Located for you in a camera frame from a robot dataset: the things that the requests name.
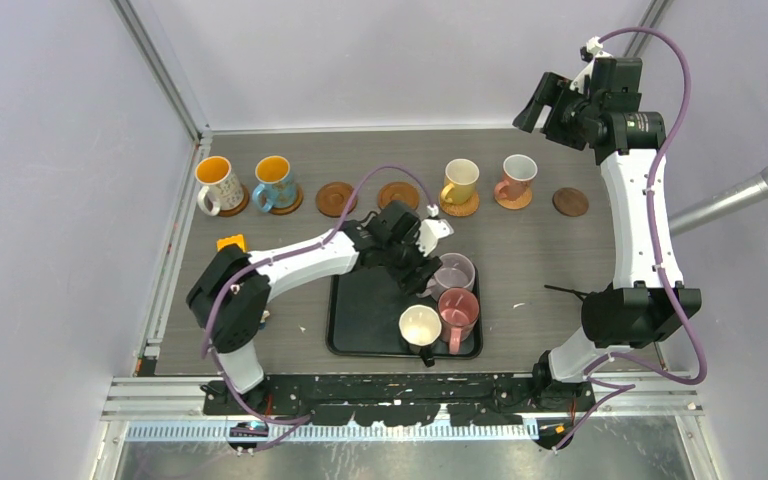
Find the dark brown wooden coaster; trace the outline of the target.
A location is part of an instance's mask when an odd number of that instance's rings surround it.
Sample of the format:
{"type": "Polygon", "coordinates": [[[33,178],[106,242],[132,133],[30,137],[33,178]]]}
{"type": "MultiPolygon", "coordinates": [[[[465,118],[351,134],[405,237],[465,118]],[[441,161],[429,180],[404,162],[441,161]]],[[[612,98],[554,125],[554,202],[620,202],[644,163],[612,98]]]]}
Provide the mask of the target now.
{"type": "Polygon", "coordinates": [[[563,187],[556,190],[552,196],[552,204],[557,212],[568,217],[579,217],[589,210],[587,196],[578,189],[563,187]]]}

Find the white mug pink handle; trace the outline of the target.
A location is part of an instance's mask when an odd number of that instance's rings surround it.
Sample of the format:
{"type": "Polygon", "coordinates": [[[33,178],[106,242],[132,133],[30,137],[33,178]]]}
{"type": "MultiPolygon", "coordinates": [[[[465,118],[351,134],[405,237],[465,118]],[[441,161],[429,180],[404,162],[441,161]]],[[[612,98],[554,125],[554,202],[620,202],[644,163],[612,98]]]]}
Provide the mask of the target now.
{"type": "Polygon", "coordinates": [[[518,201],[530,192],[532,181],[538,174],[536,162],[529,156],[513,154],[503,164],[503,176],[494,188],[497,201],[518,201]]]}

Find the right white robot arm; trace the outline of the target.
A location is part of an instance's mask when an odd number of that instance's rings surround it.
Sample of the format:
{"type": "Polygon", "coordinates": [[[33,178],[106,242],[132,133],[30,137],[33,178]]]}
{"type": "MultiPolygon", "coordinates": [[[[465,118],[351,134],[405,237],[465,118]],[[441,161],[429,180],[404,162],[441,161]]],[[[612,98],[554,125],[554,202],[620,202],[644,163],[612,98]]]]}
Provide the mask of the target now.
{"type": "Polygon", "coordinates": [[[612,282],[578,295],[580,328],[533,367],[531,399],[549,411],[586,393],[596,366],[667,339],[702,303],[700,290],[684,284],[670,233],[658,227],[667,219],[657,156],[667,133],[660,114],[639,108],[642,61],[604,53],[584,58],[586,67],[573,79],[545,73],[513,122],[530,132],[547,108],[541,131],[548,140],[593,150],[614,230],[612,282]]]}

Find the lilac mug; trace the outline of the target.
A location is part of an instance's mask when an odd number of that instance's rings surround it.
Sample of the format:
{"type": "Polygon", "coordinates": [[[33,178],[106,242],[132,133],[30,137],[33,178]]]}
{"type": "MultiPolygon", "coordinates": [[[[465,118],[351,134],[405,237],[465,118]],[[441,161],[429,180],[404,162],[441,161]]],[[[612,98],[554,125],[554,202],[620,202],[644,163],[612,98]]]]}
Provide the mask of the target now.
{"type": "Polygon", "coordinates": [[[440,260],[440,268],[428,280],[426,289],[418,297],[438,300],[449,289],[474,290],[477,270],[468,257],[460,253],[446,253],[440,256],[440,260]]]}

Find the blue mug orange inside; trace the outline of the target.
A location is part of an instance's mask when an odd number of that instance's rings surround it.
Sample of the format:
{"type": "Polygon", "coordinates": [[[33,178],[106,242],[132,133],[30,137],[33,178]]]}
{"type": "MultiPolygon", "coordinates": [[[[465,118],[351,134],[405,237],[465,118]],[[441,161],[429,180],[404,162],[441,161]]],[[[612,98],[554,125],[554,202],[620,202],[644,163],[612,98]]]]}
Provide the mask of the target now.
{"type": "Polygon", "coordinates": [[[300,199],[297,182],[289,161],[282,156],[268,156],[255,168],[258,185],[252,199],[265,213],[290,210],[300,199]]]}

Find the white mug orange inside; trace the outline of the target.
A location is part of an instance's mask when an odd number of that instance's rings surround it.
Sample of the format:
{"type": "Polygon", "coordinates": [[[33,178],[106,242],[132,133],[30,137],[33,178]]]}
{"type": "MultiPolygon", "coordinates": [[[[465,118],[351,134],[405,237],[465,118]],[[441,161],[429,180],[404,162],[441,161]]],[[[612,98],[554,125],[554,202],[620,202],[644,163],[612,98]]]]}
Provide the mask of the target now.
{"type": "Polygon", "coordinates": [[[218,216],[220,210],[232,209],[242,200],[243,184],[225,157],[211,156],[199,162],[195,178],[200,184],[196,203],[208,216],[218,216]]]}

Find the woven rattan coaster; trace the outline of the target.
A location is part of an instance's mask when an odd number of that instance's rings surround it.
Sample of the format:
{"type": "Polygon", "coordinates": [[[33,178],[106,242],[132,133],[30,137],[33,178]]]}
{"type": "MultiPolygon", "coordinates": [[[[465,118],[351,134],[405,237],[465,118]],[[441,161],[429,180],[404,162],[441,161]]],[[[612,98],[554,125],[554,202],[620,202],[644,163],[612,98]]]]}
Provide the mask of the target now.
{"type": "Polygon", "coordinates": [[[522,195],[514,199],[503,198],[500,194],[495,194],[494,199],[497,204],[508,210],[521,210],[526,208],[533,199],[533,191],[526,190],[522,195]]]}
{"type": "Polygon", "coordinates": [[[477,192],[473,193],[469,199],[462,204],[447,202],[443,195],[439,196],[440,209],[449,216],[468,217],[473,215],[480,206],[480,197],[477,192]]]}

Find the cream mug yellow handle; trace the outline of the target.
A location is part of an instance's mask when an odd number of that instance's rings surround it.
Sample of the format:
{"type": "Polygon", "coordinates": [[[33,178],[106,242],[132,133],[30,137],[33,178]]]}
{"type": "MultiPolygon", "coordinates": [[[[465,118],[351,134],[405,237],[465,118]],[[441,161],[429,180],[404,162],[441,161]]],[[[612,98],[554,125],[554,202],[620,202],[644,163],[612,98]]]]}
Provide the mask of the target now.
{"type": "Polygon", "coordinates": [[[466,206],[476,195],[480,169],[469,159],[458,158],[448,162],[444,169],[444,182],[439,195],[440,205],[466,206]]]}

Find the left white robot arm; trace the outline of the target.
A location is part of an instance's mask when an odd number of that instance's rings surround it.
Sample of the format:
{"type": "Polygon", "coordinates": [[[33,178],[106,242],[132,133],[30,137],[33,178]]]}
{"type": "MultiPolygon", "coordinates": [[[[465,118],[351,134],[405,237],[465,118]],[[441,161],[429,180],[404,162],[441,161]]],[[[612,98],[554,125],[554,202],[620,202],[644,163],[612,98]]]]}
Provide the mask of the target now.
{"type": "Polygon", "coordinates": [[[185,298],[203,328],[240,412],[258,412],[267,398],[254,345],[264,311],[278,296],[321,278],[383,268],[405,294],[419,294],[441,267],[434,251],[454,233],[432,207],[427,218],[393,201],[363,220],[344,220],[312,239],[266,251],[220,249],[185,298]]]}

